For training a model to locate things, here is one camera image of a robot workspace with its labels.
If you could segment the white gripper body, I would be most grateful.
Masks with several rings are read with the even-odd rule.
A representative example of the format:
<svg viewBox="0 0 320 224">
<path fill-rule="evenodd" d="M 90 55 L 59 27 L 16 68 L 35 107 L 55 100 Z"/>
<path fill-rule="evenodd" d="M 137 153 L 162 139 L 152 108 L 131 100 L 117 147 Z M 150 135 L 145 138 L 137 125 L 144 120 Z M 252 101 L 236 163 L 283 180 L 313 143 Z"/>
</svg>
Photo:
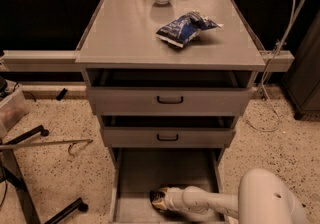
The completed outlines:
<svg viewBox="0 0 320 224">
<path fill-rule="evenodd" d="M 170 211 L 202 213 L 217 206 L 214 194 L 195 186 L 185 189 L 169 188 L 165 193 L 165 204 Z"/>
</svg>

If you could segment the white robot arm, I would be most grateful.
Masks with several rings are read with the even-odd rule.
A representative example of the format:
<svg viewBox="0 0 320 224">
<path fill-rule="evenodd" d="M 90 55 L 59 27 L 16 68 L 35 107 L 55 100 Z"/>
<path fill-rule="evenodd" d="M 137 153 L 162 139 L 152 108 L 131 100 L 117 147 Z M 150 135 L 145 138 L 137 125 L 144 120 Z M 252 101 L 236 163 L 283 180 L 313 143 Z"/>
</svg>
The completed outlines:
<svg viewBox="0 0 320 224">
<path fill-rule="evenodd" d="M 211 193 L 196 186 L 164 187 L 149 193 L 162 211 L 202 213 L 214 210 L 239 224 L 306 224 L 303 204 L 272 172 L 254 168 L 242 177 L 237 195 Z"/>
</svg>

